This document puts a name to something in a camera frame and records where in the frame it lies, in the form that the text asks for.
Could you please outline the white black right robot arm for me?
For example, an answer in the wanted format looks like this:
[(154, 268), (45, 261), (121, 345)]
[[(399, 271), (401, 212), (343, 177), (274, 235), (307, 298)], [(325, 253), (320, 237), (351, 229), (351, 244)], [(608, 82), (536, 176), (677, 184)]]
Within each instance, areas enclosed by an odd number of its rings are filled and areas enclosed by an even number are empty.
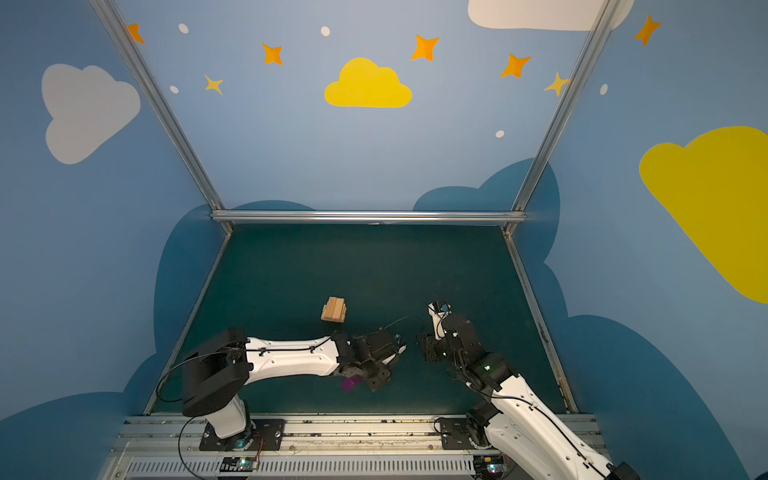
[(428, 305), (434, 332), (420, 340), (427, 362), (445, 360), (483, 402), (467, 413), (477, 446), (500, 451), (533, 479), (637, 479), (578, 437), (505, 358), (483, 346), (473, 324), (446, 303)]

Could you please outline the light wood block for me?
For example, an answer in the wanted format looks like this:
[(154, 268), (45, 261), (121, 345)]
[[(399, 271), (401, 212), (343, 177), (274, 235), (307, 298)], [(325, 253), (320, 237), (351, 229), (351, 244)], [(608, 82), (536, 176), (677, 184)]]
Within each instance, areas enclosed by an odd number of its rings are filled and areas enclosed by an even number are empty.
[(322, 313), (321, 313), (321, 319), (323, 321), (334, 322), (332, 320), (332, 310), (333, 310), (333, 306), (334, 306), (334, 302), (335, 302), (336, 298), (337, 297), (330, 297), (328, 299), (327, 303), (324, 305)]

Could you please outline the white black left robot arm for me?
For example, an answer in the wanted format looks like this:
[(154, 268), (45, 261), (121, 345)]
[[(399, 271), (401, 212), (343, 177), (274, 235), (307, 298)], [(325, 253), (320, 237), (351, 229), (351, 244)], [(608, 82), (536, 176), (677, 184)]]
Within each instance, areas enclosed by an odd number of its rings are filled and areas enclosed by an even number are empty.
[(247, 406), (239, 397), (243, 387), (308, 375), (360, 378), (378, 391), (405, 350), (400, 336), (385, 329), (362, 336), (335, 332), (312, 340), (275, 341), (228, 328), (182, 362), (182, 413), (205, 418), (217, 437), (230, 440), (249, 429)]

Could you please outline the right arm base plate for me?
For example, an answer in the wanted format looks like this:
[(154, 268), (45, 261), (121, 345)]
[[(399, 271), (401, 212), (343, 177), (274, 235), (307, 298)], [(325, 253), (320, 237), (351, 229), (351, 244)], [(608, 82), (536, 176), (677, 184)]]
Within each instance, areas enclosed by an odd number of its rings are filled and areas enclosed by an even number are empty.
[(483, 428), (465, 417), (438, 417), (433, 427), (444, 450), (485, 450), (490, 447)]

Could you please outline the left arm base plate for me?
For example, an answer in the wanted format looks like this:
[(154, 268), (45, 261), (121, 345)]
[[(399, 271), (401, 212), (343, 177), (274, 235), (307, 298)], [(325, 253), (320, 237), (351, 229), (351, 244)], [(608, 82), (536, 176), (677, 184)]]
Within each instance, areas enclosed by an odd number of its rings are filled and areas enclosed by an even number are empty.
[(199, 444), (200, 451), (232, 452), (232, 451), (278, 451), (282, 443), (285, 428), (284, 419), (251, 419), (246, 429), (234, 436), (219, 437), (210, 422)]

